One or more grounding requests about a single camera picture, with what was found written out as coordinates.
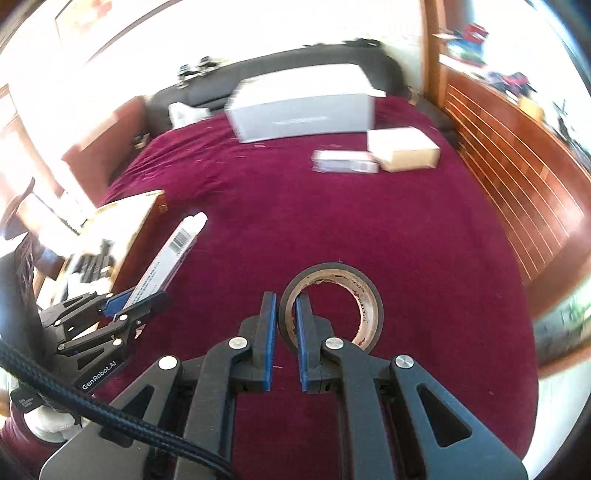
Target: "barcode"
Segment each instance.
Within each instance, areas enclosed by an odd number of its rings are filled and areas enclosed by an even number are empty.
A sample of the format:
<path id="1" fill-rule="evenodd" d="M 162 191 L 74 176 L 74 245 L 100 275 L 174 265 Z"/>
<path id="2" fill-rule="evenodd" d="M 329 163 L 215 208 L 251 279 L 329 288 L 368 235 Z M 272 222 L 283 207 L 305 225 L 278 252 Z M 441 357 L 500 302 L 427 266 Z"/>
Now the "barcode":
<path id="1" fill-rule="evenodd" d="M 191 235 L 181 228 L 177 234 L 174 236 L 172 243 L 170 244 L 170 248 L 173 249 L 173 252 L 179 254 L 183 247 L 187 245 L 187 243 L 191 240 Z"/>

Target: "roll of tape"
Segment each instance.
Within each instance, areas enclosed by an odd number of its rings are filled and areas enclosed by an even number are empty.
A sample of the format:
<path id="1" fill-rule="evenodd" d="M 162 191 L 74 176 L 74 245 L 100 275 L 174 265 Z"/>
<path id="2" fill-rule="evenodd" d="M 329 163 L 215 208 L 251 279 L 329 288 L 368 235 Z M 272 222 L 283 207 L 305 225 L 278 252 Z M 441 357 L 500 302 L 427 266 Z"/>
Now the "roll of tape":
<path id="1" fill-rule="evenodd" d="M 346 288 L 359 306 L 359 329 L 352 343 L 370 352 L 378 343 L 384 325 L 384 305 L 372 281 L 356 268 L 340 262 L 322 263 L 307 268 L 294 278 L 279 303 L 277 328 L 283 341 L 297 352 L 296 323 L 293 306 L 297 296 L 310 285 L 331 282 Z"/>

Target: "cardboard box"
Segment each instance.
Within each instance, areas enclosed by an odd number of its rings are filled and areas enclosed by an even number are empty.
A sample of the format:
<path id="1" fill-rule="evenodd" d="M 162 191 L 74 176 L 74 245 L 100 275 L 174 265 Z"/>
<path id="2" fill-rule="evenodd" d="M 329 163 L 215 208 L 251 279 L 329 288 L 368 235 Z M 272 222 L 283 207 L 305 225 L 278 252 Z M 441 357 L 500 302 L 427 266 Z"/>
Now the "cardboard box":
<path id="1" fill-rule="evenodd" d="M 368 130 L 368 150 L 386 171 L 435 168 L 440 154 L 439 147 L 413 127 Z"/>
<path id="2" fill-rule="evenodd" d="M 519 108 L 532 117 L 536 122 L 543 122 L 545 117 L 544 109 L 525 95 L 519 97 Z"/>
<path id="3" fill-rule="evenodd" d="M 316 65 L 243 80 L 225 111 L 242 143 L 365 132 L 374 124 L 374 93 L 357 65 Z"/>

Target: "packaging box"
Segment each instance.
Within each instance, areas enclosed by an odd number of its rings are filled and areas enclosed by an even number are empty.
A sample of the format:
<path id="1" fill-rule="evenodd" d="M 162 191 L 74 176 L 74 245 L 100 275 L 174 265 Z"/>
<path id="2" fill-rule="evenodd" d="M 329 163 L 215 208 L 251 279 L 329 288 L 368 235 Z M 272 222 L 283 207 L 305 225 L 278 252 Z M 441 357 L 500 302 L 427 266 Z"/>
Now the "packaging box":
<path id="1" fill-rule="evenodd" d="M 185 257 L 197 241 L 197 235 L 207 222 L 207 215 L 200 212 L 185 217 L 167 242 L 158 252 L 156 258 L 145 271 L 131 296 L 125 303 L 127 308 L 143 300 L 157 291 L 166 290 Z"/>
<path id="2" fill-rule="evenodd" d="M 357 65 L 316 65 L 243 80 L 225 111 L 242 143 L 365 132 L 374 124 L 375 92 Z"/>
<path id="3" fill-rule="evenodd" d="M 314 171 L 322 173 L 377 173 L 379 165 L 371 153 L 353 150 L 315 150 Z"/>
<path id="4" fill-rule="evenodd" d="M 440 154 L 439 147 L 413 127 L 368 130 L 368 151 L 386 171 L 435 168 Z"/>

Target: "product box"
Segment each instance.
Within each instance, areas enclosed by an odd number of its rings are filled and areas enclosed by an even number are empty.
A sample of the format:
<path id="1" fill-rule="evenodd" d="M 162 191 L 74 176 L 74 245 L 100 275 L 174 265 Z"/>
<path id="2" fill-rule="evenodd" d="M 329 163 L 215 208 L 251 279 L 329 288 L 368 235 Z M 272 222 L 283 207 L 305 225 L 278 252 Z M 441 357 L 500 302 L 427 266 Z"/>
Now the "product box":
<path id="1" fill-rule="evenodd" d="M 203 212 L 183 219 L 138 282 L 124 308 L 157 291 L 166 290 L 206 222 L 207 216 Z"/>
<path id="2" fill-rule="evenodd" d="M 376 90 L 359 66 L 316 65 L 243 80 L 225 111 L 242 143 L 365 132 L 374 124 L 372 95 Z"/>
<path id="3" fill-rule="evenodd" d="M 386 171 L 435 168 L 440 154 L 439 147 L 413 127 L 368 130 L 368 151 Z"/>
<path id="4" fill-rule="evenodd" d="M 322 173 L 377 173 L 379 165 L 371 153 L 354 150 L 315 150 L 314 171 Z"/>

